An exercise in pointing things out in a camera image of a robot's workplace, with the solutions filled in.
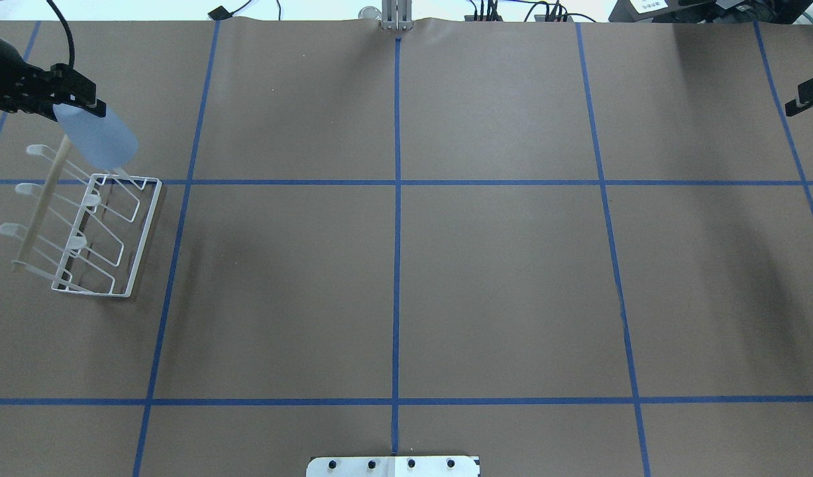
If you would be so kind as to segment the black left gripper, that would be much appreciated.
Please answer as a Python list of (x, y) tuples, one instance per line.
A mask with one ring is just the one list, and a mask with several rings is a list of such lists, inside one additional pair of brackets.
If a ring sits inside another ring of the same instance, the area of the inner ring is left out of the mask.
[(47, 70), (33, 66), (0, 37), (0, 111), (42, 115), (55, 121), (54, 105), (69, 105), (105, 118), (107, 105), (98, 99), (97, 85), (67, 64)]

